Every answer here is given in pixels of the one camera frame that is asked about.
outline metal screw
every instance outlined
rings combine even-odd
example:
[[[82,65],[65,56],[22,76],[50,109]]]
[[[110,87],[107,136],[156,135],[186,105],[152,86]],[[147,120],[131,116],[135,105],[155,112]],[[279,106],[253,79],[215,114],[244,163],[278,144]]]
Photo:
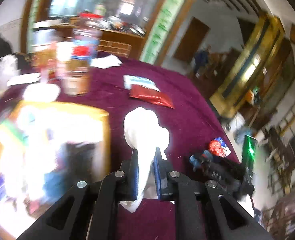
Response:
[[[209,180],[208,181],[208,186],[212,187],[212,188],[215,188],[215,187],[217,187],[217,182],[215,180]]]
[[[169,173],[169,175],[172,177],[172,178],[177,178],[178,176],[180,176],[180,173],[178,171],[171,171]]]
[[[125,175],[124,171],[116,171],[115,172],[115,176],[120,178],[120,177],[123,177]]]
[[[84,180],[81,180],[81,181],[79,181],[77,184],[77,187],[79,187],[79,188],[83,188],[83,187],[86,187],[86,181],[84,181]]]

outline maroon tablecloth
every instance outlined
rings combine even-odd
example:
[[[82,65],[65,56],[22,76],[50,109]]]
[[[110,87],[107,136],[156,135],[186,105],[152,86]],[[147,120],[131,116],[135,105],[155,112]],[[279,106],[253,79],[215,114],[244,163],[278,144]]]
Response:
[[[121,61],[121,67],[91,69],[91,86],[86,95],[70,97],[61,93],[58,97],[58,101],[95,106],[109,112],[113,171],[120,167],[123,160],[131,158],[132,150],[124,139],[123,121],[128,112],[139,106],[153,110],[159,124],[169,130],[169,146],[165,153],[175,170],[194,180],[200,179],[199,173],[192,172],[188,158],[191,153],[206,149],[207,144],[216,137],[222,137],[231,149],[228,158],[238,162],[232,145],[214,113],[185,76],[137,60],[121,58]],[[161,92],[172,98],[175,109],[129,98],[129,91],[124,89],[123,75],[151,79]],[[0,112],[11,102],[9,99],[20,98],[25,86],[14,86],[5,93],[0,101]],[[135,213],[130,213],[120,206],[118,217],[117,239],[175,239],[172,203],[143,200]]]

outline person in dark clothing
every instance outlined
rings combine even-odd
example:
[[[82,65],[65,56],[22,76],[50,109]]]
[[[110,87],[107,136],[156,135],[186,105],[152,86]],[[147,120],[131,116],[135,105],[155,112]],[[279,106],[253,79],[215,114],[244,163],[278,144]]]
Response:
[[[205,70],[205,67],[207,65],[207,63],[209,63],[209,53],[211,50],[211,46],[207,46],[206,50],[199,50],[195,56],[195,68],[194,68],[194,75],[197,75],[198,70],[201,68],[203,68],[203,70]]]

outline floor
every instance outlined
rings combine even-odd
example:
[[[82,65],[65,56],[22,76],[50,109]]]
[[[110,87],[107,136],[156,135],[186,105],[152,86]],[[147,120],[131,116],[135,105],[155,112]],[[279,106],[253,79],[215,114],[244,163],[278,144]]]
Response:
[[[172,57],[166,57],[162,67],[165,69],[173,70],[179,72],[182,75],[188,74],[192,67],[180,60]],[[242,159],[242,145],[235,142],[232,132],[226,132],[232,146],[238,156],[239,160]],[[279,196],[277,194],[272,195],[270,189],[268,189],[268,174],[270,173],[270,163],[265,162],[268,157],[268,153],[263,147],[258,147],[256,150],[256,157],[254,163],[254,186],[255,192],[253,194],[254,206],[257,209],[271,208],[276,204]]]

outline brown door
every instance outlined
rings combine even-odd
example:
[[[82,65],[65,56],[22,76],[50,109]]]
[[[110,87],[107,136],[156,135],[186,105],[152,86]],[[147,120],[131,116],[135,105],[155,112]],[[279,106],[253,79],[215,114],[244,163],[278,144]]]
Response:
[[[208,31],[207,25],[193,17],[173,57],[190,63]]]

